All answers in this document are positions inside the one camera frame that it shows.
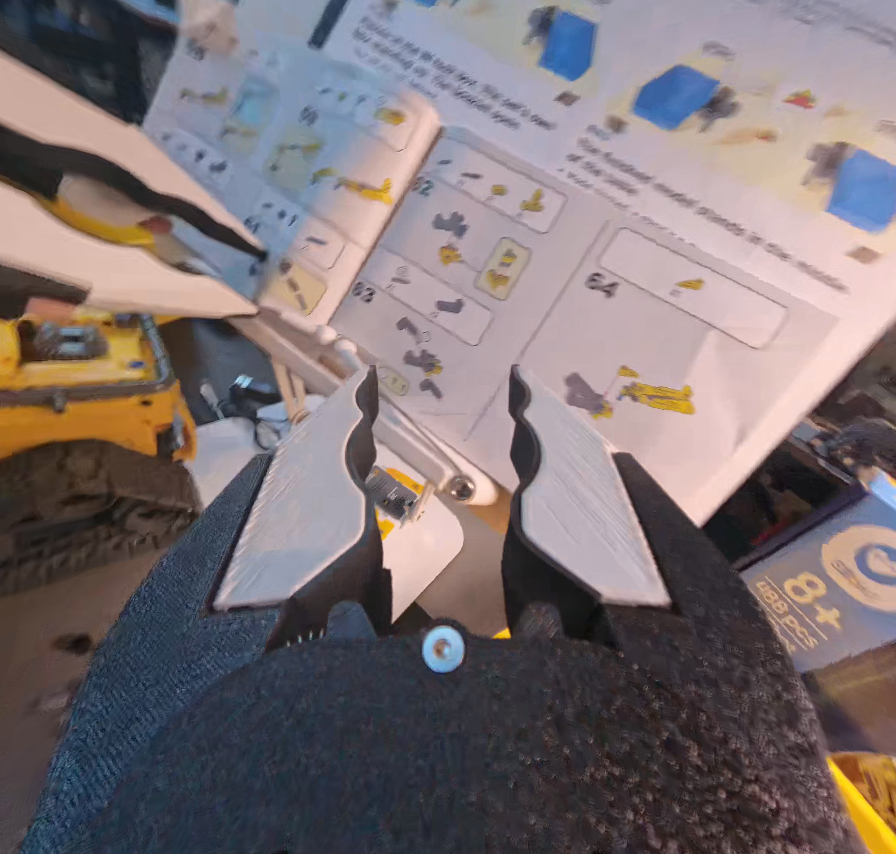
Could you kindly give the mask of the grey desk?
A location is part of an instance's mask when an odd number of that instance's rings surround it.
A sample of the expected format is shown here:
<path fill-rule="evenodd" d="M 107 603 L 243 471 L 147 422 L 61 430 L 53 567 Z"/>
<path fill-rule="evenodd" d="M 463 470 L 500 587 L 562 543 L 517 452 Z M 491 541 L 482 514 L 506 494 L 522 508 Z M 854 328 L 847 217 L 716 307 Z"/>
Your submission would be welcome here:
<path fill-rule="evenodd" d="M 274 383 L 269 360 L 223 322 L 180 320 L 162 327 L 162 337 L 185 398 L 200 425 L 212 423 L 200 448 L 211 457 L 208 496 L 254 453 L 247 423 L 225 429 L 200 394 L 211 384 L 218 397 L 242 374 Z M 469 629 L 492 635 L 502 629 L 499 561 L 508 524 L 510 494 L 502 490 L 488 507 L 464 506 L 440 496 L 463 530 L 463 547 L 442 573 L 393 623 L 407 634 L 431 617 L 456 618 Z M 68 723 L 73 696 L 90 667 L 94 650 L 161 553 L 95 567 L 42 588 L 2 599 L 2 852 L 17 852 L 31 824 L 49 762 Z M 66 634 L 90 634 L 92 653 L 77 657 L 56 651 Z"/>

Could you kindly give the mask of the blue toy set box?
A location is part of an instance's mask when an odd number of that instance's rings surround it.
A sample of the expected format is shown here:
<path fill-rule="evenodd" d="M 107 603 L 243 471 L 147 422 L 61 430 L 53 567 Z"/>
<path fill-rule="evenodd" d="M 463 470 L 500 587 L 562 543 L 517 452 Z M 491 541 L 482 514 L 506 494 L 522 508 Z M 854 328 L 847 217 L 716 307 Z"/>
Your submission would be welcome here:
<path fill-rule="evenodd" d="M 876 470 L 735 568 L 835 752 L 895 755 L 895 484 Z"/>

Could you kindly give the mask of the yellow grey sticker sheet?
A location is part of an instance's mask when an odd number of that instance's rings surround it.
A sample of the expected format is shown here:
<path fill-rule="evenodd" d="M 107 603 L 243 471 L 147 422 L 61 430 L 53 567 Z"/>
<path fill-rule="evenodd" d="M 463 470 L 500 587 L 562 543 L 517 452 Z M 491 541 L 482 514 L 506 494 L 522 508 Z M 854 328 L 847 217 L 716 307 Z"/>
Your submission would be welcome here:
<path fill-rule="evenodd" d="M 395 468 L 375 465 L 365 481 L 365 490 L 375 506 L 380 538 L 385 541 L 397 529 L 420 518 L 427 501 L 427 485 Z"/>

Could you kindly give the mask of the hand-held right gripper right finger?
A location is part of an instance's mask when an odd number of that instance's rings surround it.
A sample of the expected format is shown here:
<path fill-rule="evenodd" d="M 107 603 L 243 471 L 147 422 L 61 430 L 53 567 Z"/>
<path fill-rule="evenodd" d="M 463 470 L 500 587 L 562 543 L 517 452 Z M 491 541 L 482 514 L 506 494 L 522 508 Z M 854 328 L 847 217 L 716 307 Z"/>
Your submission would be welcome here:
<path fill-rule="evenodd" d="M 521 543 L 598 602 L 671 609 L 612 445 L 519 364 L 508 412 Z"/>

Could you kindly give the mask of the tracked toy brick vehicle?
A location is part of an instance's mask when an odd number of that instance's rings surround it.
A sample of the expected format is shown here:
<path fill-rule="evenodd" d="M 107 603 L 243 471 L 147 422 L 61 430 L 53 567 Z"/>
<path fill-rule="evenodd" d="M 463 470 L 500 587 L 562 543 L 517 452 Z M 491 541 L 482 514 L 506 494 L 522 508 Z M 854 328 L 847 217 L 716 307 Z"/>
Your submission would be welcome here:
<path fill-rule="evenodd" d="M 196 423 L 154 318 L 1 332 L 2 596 L 174 544 L 202 511 Z"/>

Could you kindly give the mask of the toy brick instruction booklet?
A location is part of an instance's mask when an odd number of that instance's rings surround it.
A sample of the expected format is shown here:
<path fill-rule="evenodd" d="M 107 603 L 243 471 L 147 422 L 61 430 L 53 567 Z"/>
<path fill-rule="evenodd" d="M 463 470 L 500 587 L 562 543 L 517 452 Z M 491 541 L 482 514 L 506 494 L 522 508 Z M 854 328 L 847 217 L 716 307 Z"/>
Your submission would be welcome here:
<path fill-rule="evenodd" d="M 837 315 L 446 126 L 416 89 L 184 0 L 147 131 L 270 251 L 245 294 L 327 325 L 510 487 L 533 372 L 713 511 L 887 324 Z"/>

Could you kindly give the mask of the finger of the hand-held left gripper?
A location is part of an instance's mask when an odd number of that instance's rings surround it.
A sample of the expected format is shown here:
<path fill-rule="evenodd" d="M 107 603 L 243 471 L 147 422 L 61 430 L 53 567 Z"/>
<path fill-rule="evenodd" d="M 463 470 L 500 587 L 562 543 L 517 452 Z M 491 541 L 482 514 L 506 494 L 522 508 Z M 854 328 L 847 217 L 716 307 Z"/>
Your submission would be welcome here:
<path fill-rule="evenodd" d="M 2 52 L 2 150 L 86 176 L 257 262 L 266 249 L 139 126 L 108 114 Z"/>
<path fill-rule="evenodd" d="M 177 239 L 171 218 L 93 180 L 44 202 L 2 181 L 1 265 L 91 287 L 78 308 L 228 319 L 258 307 Z"/>

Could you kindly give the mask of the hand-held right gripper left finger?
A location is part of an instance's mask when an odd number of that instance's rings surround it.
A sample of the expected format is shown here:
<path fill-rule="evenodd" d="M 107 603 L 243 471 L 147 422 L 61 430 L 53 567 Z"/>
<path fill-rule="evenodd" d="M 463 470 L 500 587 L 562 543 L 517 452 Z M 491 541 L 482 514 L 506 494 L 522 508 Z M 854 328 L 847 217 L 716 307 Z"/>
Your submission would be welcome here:
<path fill-rule="evenodd" d="M 375 369 L 356 371 L 279 443 L 213 601 L 218 611 L 306 599 L 347 567 L 364 581 L 382 567 L 375 507 Z"/>

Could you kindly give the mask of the white stand base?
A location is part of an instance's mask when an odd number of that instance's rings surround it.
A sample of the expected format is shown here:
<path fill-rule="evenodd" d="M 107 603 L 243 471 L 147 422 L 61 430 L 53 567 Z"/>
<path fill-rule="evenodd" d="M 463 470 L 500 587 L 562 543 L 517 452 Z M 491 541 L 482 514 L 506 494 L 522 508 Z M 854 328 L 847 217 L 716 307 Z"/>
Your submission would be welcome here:
<path fill-rule="evenodd" d="M 408 463 L 391 453 L 385 445 L 376 445 L 376 447 L 378 454 L 375 459 L 375 465 L 399 469 L 412 479 L 425 484 L 419 474 L 409 467 Z M 263 477 L 273 455 L 263 471 Z M 243 523 L 248 516 L 248 512 L 252 507 L 252 501 L 262 481 L 263 478 L 248 495 L 248 505 L 243 509 L 243 516 L 238 520 L 238 532 L 235 541 L 227 546 L 223 574 L 226 572 L 232 550 L 236 545 Z M 409 523 L 393 531 L 385 541 L 382 541 L 382 546 L 384 568 L 390 572 L 392 580 L 391 618 L 397 618 L 442 573 L 442 570 L 454 560 L 454 557 L 461 552 L 463 530 L 452 511 L 433 492 L 428 490 L 427 501 L 420 518 L 416 522 Z M 210 604 L 215 611 L 218 610 L 214 608 L 213 601 L 222 578 L 223 575 L 211 587 Z"/>

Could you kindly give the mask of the yellow plastic parts bin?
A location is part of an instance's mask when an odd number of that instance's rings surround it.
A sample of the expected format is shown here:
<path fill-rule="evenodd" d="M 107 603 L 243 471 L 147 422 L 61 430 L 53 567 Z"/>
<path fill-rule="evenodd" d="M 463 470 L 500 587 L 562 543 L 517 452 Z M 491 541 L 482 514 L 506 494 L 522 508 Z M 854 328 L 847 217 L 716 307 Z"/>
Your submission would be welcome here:
<path fill-rule="evenodd" d="M 839 752 L 827 758 L 847 811 L 872 853 L 895 852 L 895 758 Z"/>

